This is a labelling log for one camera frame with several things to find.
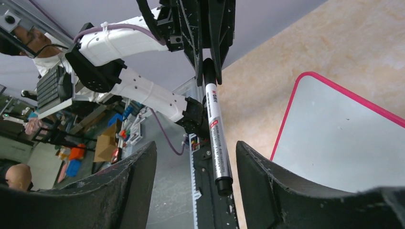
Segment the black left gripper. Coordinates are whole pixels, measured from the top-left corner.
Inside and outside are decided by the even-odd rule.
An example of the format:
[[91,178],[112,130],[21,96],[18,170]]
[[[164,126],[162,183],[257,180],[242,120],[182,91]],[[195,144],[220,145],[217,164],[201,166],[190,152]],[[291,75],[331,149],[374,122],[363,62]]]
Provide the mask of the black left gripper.
[[234,41],[235,0],[161,0],[153,13],[146,0],[137,2],[152,36],[174,52],[184,53],[195,70],[197,85],[203,84],[203,49],[211,51],[216,81]]

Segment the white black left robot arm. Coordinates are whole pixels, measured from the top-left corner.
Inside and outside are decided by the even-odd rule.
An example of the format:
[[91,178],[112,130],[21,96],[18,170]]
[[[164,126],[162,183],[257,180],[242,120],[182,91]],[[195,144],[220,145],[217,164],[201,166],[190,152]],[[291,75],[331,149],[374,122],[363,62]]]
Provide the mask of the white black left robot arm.
[[208,110],[127,67],[124,57],[149,51],[184,51],[198,86],[221,84],[222,67],[234,40],[234,0],[162,0],[141,16],[93,27],[85,24],[66,58],[80,82],[96,93],[128,98],[162,113],[186,133],[210,136]]

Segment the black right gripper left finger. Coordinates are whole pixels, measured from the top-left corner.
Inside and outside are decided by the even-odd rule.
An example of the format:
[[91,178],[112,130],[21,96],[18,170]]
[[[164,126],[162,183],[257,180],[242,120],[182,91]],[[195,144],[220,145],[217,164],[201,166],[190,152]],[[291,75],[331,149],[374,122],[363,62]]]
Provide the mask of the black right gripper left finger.
[[149,142],[118,163],[61,189],[0,189],[3,229],[144,229],[157,166]]

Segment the silver whiteboard marker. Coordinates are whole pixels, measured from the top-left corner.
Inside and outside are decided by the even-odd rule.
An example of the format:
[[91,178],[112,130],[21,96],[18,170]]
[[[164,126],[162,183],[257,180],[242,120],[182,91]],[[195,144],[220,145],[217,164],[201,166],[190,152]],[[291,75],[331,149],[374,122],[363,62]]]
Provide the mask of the silver whiteboard marker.
[[207,58],[203,61],[206,104],[213,158],[214,182],[220,196],[227,197],[233,193],[233,176],[226,145],[221,108],[217,93],[214,62]]

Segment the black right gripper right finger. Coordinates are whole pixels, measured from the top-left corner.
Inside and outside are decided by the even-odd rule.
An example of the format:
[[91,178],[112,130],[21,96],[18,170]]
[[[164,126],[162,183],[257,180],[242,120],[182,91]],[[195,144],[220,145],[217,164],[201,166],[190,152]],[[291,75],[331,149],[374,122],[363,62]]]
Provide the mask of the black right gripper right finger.
[[402,229],[405,189],[378,187],[350,193],[300,177],[243,141],[236,162],[250,229]]

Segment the pink framed whiteboard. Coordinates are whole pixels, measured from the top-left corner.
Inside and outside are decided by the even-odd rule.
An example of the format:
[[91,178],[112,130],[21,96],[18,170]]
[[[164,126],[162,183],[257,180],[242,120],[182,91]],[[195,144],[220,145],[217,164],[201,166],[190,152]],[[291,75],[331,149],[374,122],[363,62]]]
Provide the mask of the pink framed whiteboard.
[[270,160],[327,187],[405,184],[405,120],[315,72],[295,81]]

